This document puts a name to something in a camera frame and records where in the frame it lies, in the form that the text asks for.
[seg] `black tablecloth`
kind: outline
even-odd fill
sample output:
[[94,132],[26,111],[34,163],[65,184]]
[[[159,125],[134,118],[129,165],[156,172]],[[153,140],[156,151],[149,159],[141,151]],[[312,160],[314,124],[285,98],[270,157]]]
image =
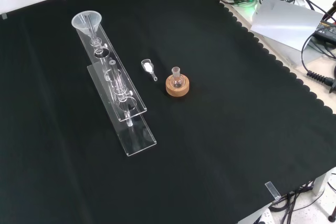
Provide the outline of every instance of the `black tablecloth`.
[[[90,9],[158,142],[132,157],[71,26]],[[331,110],[217,0],[49,0],[0,21],[0,58],[0,223],[234,224],[336,166]]]

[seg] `round wooden holder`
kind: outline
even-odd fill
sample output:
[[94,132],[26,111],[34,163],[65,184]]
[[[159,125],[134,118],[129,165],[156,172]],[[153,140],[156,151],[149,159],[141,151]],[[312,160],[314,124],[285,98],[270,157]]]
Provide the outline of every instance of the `round wooden holder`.
[[175,88],[175,87],[170,85],[169,80],[172,76],[173,75],[169,76],[166,79],[166,91],[167,91],[167,93],[170,94],[173,97],[182,97],[185,94],[187,94],[188,91],[189,91],[189,79],[188,79],[188,77],[182,74],[182,76],[184,77],[184,80],[185,80],[185,85],[181,88]]

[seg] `small glass vial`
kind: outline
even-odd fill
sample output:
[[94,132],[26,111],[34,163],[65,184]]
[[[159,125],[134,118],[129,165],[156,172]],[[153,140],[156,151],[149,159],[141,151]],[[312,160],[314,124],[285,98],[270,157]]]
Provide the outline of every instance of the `small glass vial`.
[[180,68],[173,67],[172,72],[173,72],[173,76],[170,78],[170,85],[177,89],[182,88],[185,85],[185,79],[180,74]]

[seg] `electrical outlet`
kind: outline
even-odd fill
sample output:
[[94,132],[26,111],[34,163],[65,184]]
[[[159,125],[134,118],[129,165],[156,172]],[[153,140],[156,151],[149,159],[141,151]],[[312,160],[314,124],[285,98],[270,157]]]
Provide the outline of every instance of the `electrical outlet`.
[[259,224],[275,224],[271,211],[267,208],[266,211],[261,215]]

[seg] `clear acrylic stand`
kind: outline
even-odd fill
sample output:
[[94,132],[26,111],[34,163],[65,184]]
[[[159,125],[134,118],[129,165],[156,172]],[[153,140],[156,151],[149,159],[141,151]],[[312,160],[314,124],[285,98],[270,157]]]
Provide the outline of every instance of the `clear acrylic stand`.
[[89,73],[126,154],[131,156],[156,144],[142,113],[147,111],[134,84],[100,25],[101,15],[85,11],[72,25],[88,53]]

